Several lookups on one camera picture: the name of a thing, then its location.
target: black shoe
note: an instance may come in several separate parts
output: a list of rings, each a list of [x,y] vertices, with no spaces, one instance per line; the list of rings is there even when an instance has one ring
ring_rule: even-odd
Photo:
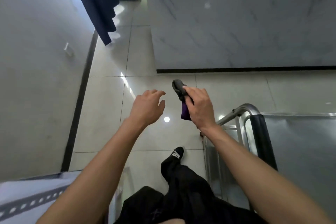
[[[184,148],[182,146],[177,147],[173,152],[170,154],[170,156],[173,156],[175,158],[178,158],[179,160],[182,159],[184,153]]]

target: person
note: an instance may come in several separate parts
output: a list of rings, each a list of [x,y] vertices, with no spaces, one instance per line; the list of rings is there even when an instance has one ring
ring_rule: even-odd
[[[125,200],[116,223],[332,223],[304,192],[247,151],[216,124],[205,89],[185,87],[190,117],[213,143],[248,197],[255,212],[216,198],[209,184],[180,164],[183,148],[176,148],[161,164],[169,183],[166,195],[144,187]],[[138,95],[130,116],[83,169],[77,179],[49,207],[37,224],[97,223],[115,193],[125,162],[141,132],[163,114],[165,95],[147,90]]]

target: bare skin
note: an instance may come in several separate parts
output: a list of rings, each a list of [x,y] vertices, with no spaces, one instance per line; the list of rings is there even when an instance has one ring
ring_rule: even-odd
[[[332,223],[324,211],[291,182],[239,145],[216,125],[205,89],[185,87],[194,124],[215,145],[258,214],[273,223]],[[163,114],[163,91],[147,90],[134,101],[130,116],[84,168],[77,179],[42,215],[37,224],[96,223],[115,193],[131,149],[150,124]],[[184,223],[181,219],[167,223]]]

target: black baseboard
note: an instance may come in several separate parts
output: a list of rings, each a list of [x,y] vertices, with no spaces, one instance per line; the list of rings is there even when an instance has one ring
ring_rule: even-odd
[[[165,73],[214,73],[214,72],[265,72],[265,71],[305,71],[335,70],[336,66],[305,67],[242,67],[242,68],[192,68],[192,69],[157,69],[159,74]]]
[[[93,36],[92,36],[89,52],[88,52],[88,55],[87,55],[87,58],[86,58],[86,65],[85,65],[84,72],[83,72],[83,75],[82,75],[81,86],[80,86],[79,92],[78,92],[78,98],[77,98],[75,113],[73,114],[73,120],[72,120],[72,124],[71,124],[71,128],[70,128],[68,143],[66,144],[66,147],[65,147],[61,172],[69,171],[72,152],[73,152],[73,149],[74,149],[78,124],[79,124],[79,118],[81,116],[81,111],[82,111],[82,106],[83,106],[83,101],[84,101],[84,95],[85,95],[85,91],[86,91],[86,85],[87,85],[87,82],[89,80],[90,69],[91,69],[91,64],[92,64],[92,60],[93,60],[93,54],[95,53],[95,49],[96,49],[97,39],[98,39],[98,33],[95,30],[94,33],[93,33]]]

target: metal cart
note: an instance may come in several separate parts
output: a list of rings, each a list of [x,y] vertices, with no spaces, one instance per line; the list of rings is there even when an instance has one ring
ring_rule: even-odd
[[[236,125],[226,125],[233,119]],[[259,112],[243,104],[217,124],[305,191],[336,221],[336,113]],[[215,195],[252,209],[213,144],[207,138],[203,144],[207,178]]]

